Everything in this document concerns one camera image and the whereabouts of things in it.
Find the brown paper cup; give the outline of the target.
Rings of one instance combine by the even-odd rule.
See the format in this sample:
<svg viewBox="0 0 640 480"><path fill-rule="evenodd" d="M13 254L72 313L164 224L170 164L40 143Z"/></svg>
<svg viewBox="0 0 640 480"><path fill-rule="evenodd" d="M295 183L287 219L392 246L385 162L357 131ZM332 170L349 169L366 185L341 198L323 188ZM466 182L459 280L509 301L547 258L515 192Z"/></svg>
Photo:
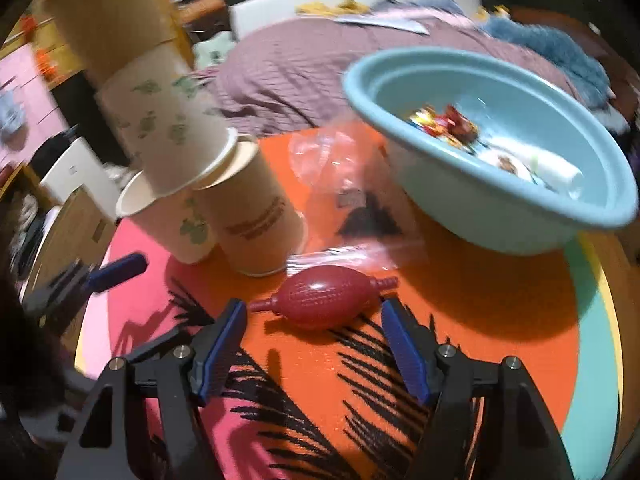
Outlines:
<svg viewBox="0 0 640 480"><path fill-rule="evenodd" d="M259 278L284 269L306 243L304 216L288 198L254 136L241 134L193 197L234 270Z"/></svg>

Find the white paper cup green print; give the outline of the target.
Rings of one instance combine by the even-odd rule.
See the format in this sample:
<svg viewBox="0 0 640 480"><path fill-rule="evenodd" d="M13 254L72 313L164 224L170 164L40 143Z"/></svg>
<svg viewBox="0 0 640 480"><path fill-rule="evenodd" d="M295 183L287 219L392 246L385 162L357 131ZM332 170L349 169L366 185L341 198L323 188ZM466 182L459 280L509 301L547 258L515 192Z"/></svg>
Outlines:
<svg viewBox="0 0 640 480"><path fill-rule="evenodd" d="M238 142L238 133L171 42L114 73L96 99L159 196L204 178Z"/></svg>

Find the clear zip plastic bag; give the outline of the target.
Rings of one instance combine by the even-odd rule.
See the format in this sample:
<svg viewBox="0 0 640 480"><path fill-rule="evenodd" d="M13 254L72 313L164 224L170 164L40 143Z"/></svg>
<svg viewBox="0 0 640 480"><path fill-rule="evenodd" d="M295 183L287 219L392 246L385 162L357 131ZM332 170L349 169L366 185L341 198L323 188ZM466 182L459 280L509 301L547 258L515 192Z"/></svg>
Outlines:
<svg viewBox="0 0 640 480"><path fill-rule="evenodd" d="M308 188L304 249L286 273L332 264L373 273L423 256L424 241L407 195L394 181L381 136L343 116L314 132L296 132L288 160Z"/></svg>

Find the white lotion tube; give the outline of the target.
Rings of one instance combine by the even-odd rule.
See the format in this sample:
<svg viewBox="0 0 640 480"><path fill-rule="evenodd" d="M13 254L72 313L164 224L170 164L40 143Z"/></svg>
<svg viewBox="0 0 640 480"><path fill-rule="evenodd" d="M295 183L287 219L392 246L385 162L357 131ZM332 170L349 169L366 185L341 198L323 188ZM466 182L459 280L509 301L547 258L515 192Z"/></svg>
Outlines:
<svg viewBox="0 0 640 480"><path fill-rule="evenodd" d="M573 200L577 200L582 195L584 188L582 170L560 155L539 146L503 136L492 136L487 140L487 144L514 155L552 190L570 196Z"/></svg>

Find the cardboard box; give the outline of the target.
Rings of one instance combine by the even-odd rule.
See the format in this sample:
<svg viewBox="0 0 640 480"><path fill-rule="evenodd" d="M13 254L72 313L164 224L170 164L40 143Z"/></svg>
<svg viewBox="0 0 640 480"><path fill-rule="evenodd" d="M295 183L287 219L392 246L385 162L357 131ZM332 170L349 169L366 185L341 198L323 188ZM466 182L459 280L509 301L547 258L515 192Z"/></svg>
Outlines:
<svg viewBox="0 0 640 480"><path fill-rule="evenodd" d="M87 266L101 263L115 231L115 222L104 214L88 192L76 188L43 237L21 298L47 285L77 260Z"/></svg>

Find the colourful round floor mat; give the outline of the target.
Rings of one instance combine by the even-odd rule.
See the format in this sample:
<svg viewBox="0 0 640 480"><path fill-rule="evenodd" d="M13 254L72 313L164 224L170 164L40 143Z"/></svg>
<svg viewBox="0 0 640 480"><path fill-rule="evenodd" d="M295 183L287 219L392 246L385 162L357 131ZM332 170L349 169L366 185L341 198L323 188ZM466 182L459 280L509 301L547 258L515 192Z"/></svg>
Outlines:
<svg viewBox="0 0 640 480"><path fill-rule="evenodd" d="M424 244L397 272L400 299L471 358L519 356L562 430L575 476L602 477L615 448L622 355L591 240L518 258L473 246L427 216L418 222ZM217 313L232 297L267 296L282 281L236 273L221 252L185 266L122 222L108 256L134 250L148 257L145 274L89 302L76 358L88 375L170 330L176 292ZM374 312L327 332L251 315L226 390L203 413L229 479L399 479L426 418Z"/></svg>

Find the white round jar with bear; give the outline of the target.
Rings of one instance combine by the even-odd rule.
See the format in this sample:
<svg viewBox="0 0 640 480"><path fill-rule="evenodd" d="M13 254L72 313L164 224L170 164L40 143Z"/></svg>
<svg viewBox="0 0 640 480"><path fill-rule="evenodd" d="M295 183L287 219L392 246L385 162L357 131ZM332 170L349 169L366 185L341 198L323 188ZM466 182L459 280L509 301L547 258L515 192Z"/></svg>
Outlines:
<svg viewBox="0 0 640 480"><path fill-rule="evenodd" d="M486 164L501 169L529 183L534 179L528 168L515 156L496 148L485 148L476 153L476 157Z"/></svg>

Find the light blue plastic basin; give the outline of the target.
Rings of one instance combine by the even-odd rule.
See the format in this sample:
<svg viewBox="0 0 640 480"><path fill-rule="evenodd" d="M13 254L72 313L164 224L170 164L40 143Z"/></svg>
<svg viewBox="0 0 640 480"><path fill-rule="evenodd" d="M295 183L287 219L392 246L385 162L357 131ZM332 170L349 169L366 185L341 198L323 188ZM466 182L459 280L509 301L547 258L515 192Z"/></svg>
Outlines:
<svg viewBox="0 0 640 480"><path fill-rule="evenodd" d="M513 64L399 48L352 64L346 100L382 133L399 185L470 243L530 256L636 218L634 175L582 104Z"/></svg>

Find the red yellow snack packet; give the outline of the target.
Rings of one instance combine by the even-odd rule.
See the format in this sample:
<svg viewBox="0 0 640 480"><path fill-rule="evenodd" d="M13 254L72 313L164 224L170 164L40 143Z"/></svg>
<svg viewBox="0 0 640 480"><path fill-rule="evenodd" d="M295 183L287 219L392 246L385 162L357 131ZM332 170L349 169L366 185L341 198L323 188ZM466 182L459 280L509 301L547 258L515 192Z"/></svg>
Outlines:
<svg viewBox="0 0 640 480"><path fill-rule="evenodd" d="M407 122L452 148L474 153L473 144L478 139L477 125L452 105L447 105L442 113L431 105L425 105L410 114Z"/></svg>

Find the pale green pillow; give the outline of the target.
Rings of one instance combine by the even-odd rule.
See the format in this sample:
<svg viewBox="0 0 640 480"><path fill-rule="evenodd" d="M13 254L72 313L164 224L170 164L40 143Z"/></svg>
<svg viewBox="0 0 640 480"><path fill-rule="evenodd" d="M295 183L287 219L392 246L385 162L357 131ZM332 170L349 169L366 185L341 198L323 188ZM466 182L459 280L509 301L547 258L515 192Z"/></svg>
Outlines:
<svg viewBox="0 0 640 480"><path fill-rule="evenodd" d="M194 68L204 70L204 68L221 64L235 45L233 34L228 30L218 32L209 40L197 42L192 46Z"/></svg>

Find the purple striped quilt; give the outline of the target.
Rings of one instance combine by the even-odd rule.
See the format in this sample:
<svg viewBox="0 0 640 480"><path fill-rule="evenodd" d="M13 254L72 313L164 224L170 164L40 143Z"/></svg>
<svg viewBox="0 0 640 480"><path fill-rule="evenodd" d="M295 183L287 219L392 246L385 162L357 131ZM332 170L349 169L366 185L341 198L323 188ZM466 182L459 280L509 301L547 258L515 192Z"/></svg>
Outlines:
<svg viewBox="0 0 640 480"><path fill-rule="evenodd" d="M426 34L328 18L294 18L257 29L221 64L198 70L196 80L239 132L258 138L322 127L348 109L344 71L363 56L401 47L441 47L498 58L529 70L565 91L579 93L562 70L540 54L475 27L427 18Z"/></svg>

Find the white paper sheet on bed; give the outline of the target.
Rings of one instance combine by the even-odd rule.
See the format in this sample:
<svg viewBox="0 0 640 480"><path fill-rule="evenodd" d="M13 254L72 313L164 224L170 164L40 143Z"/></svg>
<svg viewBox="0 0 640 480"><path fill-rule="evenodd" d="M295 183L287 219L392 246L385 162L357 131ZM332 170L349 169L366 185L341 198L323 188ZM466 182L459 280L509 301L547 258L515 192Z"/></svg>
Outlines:
<svg viewBox="0 0 640 480"><path fill-rule="evenodd" d="M402 30L421 36L428 36L428 29L417 21L406 20L405 18L384 18L378 14L348 14L337 16L334 23L344 25L359 25Z"/></svg>

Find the blue fluffy blanket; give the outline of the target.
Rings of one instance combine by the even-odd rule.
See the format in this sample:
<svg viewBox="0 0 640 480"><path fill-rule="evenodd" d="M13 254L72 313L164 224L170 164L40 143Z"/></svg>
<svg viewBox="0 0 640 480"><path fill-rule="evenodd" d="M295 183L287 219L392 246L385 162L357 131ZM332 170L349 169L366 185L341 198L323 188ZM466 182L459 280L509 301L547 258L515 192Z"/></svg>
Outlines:
<svg viewBox="0 0 640 480"><path fill-rule="evenodd" d="M604 67L566 32L544 25L523 25L493 15L482 25L486 34L527 48L563 72L588 108L601 108L611 99L611 83Z"/></svg>

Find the yellow cloth on bed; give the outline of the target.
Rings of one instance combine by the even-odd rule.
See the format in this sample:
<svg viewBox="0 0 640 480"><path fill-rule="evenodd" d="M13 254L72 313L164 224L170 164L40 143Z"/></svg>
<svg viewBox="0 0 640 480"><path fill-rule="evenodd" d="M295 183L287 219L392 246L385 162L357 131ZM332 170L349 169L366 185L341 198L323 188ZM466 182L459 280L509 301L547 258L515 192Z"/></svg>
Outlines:
<svg viewBox="0 0 640 480"><path fill-rule="evenodd" d="M324 18L336 18L342 15L366 14L370 6L357 0L342 0L335 4L326 4L321 1L311 1L296 6L297 15L323 16Z"/></svg>

